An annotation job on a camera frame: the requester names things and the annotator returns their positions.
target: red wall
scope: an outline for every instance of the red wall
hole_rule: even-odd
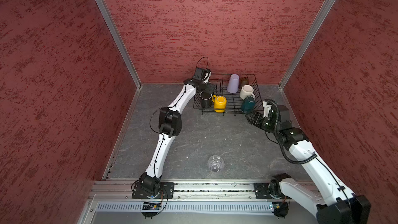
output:
[[[134,83],[94,0],[0,12],[0,223],[74,223]]]
[[[337,0],[285,87],[323,159],[397,223],[398,0]]]
[[[324,0],[105,0],[142,82],[213,72],[280,82]]]

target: teal mug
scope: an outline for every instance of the teal mug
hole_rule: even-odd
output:
[[[256,100],[254,99],[253,96],[249,95],[245,98],[245,100],[243,100],[243,103],[242,103],[242,106],[240,107],[240,109],[244,113],[249,113],[253,110],[255,104],[256,104]]]

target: black wire dish rack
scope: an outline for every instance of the black wire dish rack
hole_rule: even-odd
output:
[[[222,115],[226,113],[233,113],[235,116],[237,114],[245,114],[241,109],[241,105],[243,103],[243,100],[239,97],[240,93],[240,88],[238,89],[238,92],[236,93],[230,93],[226,90],[226,87],[228,86],[229,79],[231,77],[231,73],[212,73],[211,77],[209,79],[209,82],[212,84],[215,84],[215,89],[213,95],[216,96],[224,96],[226,98],[226,107],[225,111],[222,113]],[[263,101],[261,100],[261,95],[260,95],[260,89],[258,88],[256,76],[254,74],[239,74],[237,73],[240,79],[246,77],[249,80],[249,85],[251,85],[254,89],[253,93],[256,96],[255,97],[255,105],[253,110],[254,111],[263,111]],[[202,111],[202,114],[204,112],[215,112],[214,109],[214,103],[210,108],[204,108],[201,105],[201,99],[199,96],[200,92],[196,92],[196,95],[194,97],[193,101],[193,108],[194,109],[199,109]]]

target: white arm segment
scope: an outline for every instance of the white arm segment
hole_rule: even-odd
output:
[[[207,83],[209,81],[210,75],[206,77],[207,79],[204,81]],[[184,85],[182,87],[181,92],[178,94],[176,99],[168,106],[170,110],[178,111],[182,113],[184,108],[187,106],[189,100],[195,96],[196,88],[191,85]],[[161,177],[163,173],[163,165],[164,161],[166,160],[167,153],[169,152],[170,146],[172,145],[176,136],[172,136],[171,138],[168,137],[166,134],[159,134],[158,144],[155,149],[155,153],[152,156],[152,160],[145,171],[148,176],[150,177]]]
[[[353,197],[352,194],[354,192],[349,187],[347,187],[329,168],[325,161],[323,161],[323,159],[316,152],[311,142],[306,140],[299,141],[297,142],[297,145],[293,144],[289,148],[289,152],[298,161],[310,157],[312,153],[318,155],[316,159],[313,159],[310,162],[303,164],[302,166],[315,183],[323,199],[312,193],[311,191],[301,187],[296,181],[291,178],[284,179],[279,183],[281,192],[284,195],[291,197],[301,206],[310,211],[314,216],[316,216],[317,204],[326,204],[327,206],[330,206],[334,203],[337,203],[337,198],[340,198],[344,201],[347,198]],[[342,190],[339,190],[339,186],[336,181],[340,186],[344,187],[344,192]]]

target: purple cup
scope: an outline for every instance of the purple cup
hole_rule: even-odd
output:
[[[229,78],[228,86],[226,90],[230,93],[236,93],[239,89],[239,76],[237,74],[231,75]]]

